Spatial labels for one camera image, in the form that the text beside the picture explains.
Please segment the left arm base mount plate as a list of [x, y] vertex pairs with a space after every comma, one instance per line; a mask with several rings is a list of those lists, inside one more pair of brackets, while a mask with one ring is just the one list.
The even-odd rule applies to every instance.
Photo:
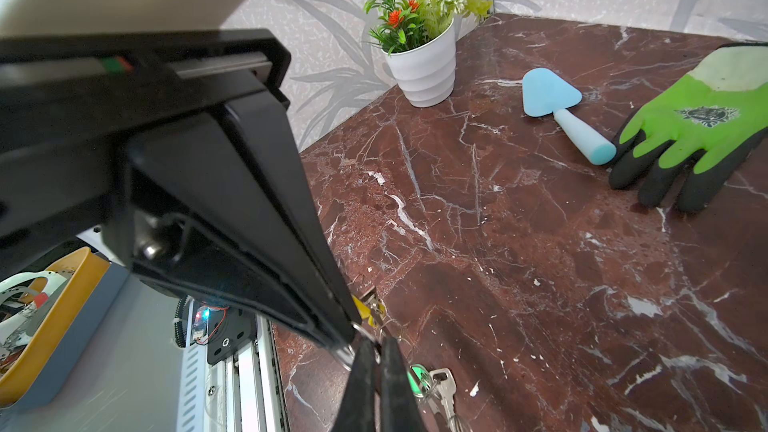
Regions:
[[257, 336], [255, 314], [242, 309], [211, 310], [208, 325], [206, 347], [210, 366], [232, 357]]

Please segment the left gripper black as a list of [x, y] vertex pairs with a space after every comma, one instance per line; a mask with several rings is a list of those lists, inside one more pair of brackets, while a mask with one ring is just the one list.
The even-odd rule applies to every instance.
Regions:
[[1, 275], [94, 227], [149, 283], [329, 350], [357, 319], [268, 30], [5, 38]]

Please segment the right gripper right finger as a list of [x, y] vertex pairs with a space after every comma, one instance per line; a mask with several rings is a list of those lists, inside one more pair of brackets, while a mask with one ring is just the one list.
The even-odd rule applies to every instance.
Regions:
[[398, 341], [385, 336], [381, 341], [380, 422], [384, 432], [426, 432], [421, 411], [411, 391], [407, 368]]

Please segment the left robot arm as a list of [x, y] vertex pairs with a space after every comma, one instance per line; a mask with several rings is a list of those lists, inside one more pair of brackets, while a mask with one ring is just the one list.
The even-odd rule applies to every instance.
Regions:
[[328, 350], [357, 309], [245, 0], [1, 0], [1, 273], [100, 226], [145, 281]]

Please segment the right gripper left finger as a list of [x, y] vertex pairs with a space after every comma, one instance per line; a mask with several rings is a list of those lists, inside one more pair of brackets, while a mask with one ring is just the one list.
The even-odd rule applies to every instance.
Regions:
[[375, 426], [374, 343], [363, 339], [355, 354], [332, 432], [374, 432]]

